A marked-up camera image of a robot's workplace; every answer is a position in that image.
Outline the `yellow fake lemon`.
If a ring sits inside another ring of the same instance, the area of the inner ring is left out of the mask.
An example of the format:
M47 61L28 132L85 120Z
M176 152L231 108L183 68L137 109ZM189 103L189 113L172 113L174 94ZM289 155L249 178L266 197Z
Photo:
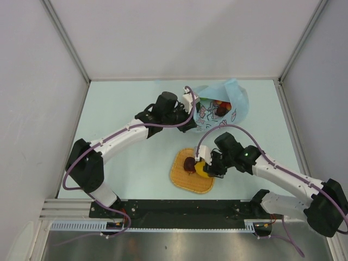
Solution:
M209 174L207 172L205 172L205 170L204 170L205 165L206 165L205 161L196 162L196 164L194 166L195 172L203 178L210 178Z

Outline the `blue plastic bag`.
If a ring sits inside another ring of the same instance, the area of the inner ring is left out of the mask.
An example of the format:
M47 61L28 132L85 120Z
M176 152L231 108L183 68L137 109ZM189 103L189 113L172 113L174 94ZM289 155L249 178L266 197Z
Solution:
M234 78L212 85L193 88L199 97L194 121L196 127L191 133L205 133L216 126L237 125L245 119L249 111L248 95Z

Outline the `dark red fake fruit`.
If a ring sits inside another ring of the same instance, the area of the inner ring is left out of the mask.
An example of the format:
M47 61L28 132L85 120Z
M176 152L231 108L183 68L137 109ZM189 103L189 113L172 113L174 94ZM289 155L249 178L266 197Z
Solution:
M187 157L184 160L183 169L184 171L188 173L195 173L196 172L195 165L196 165L195 158Z

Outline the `woven bamboo tray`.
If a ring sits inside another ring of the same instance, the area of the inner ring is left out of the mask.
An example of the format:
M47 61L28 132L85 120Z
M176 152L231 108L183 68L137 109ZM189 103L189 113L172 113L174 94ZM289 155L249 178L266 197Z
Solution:
M184 170L185 159L193 155L193 148L184 148L176 154L170 171L170 180L181 189L197 194L208 193L213 188L214 178L202 177L197 173L188 173Z

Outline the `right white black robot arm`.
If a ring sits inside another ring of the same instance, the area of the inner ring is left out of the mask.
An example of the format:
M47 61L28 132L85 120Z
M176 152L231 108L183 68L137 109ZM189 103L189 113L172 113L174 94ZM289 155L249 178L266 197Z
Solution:
M234 167L290 193L290 196L282 196L266 189L258 191L251 204L255 217L279 214L303 220L328 238L338 233L340 225L347 220L347 198L337 181L324 182L293 172L269 158L259 147L243 147L227 132L218 136L214 143L216 150L200 146L196 152L196 159L206 162L203 170L208 176L222 178Z

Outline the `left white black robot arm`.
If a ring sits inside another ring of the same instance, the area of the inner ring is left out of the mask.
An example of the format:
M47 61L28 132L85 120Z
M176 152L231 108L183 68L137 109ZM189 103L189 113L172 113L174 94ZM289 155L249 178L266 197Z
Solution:
M155 103L148 105L134 119L115 133L95 141L79 139L73 144L63 180L71 177L77 186L100 206L108 217L115 217L121 200L104 178L104 165L130 145L146 140L165 128L185 133L196 127L194 114L199 97L187 86L182 100L171 92L162 92Z

